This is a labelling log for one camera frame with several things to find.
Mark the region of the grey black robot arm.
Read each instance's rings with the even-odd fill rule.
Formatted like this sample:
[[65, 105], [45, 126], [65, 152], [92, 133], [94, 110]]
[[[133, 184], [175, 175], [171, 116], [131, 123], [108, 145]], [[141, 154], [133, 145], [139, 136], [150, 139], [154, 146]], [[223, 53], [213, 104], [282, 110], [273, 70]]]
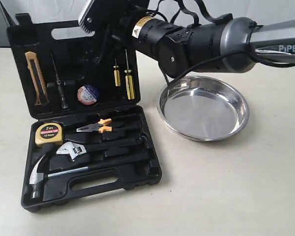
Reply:
[[202, 25], [199, 14], [181, 0], [177, 4], [193, 18], [192, 24], [157, 19], [159, 10], [150, 10], [146, 0], [91, 0], [79, 23], [88, 32], [110, 29], [121, 44], [156, 60], [172, 78], [190, 71], [244, 73], [257, 63], [295, 67], [295, 20], [260, 25], [230, 13], [212, 17], [199, 0], [200, 14], [207, 20]]

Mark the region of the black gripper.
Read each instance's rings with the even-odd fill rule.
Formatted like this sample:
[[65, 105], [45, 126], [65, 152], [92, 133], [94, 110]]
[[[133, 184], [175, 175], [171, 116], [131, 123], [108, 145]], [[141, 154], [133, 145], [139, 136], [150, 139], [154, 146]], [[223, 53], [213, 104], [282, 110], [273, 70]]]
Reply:
[[132, 36], [136, 22], [147, 16], [148, 0], [94, 0], [93, 1], [93, 32], [102, 36], [100, 53], [93, 58], [95, 64], [110, 53], [107, 43], [111, 37], [122, 46], [134, 48], [146, 56], [150, 56], [147, 43], [140, 44]]

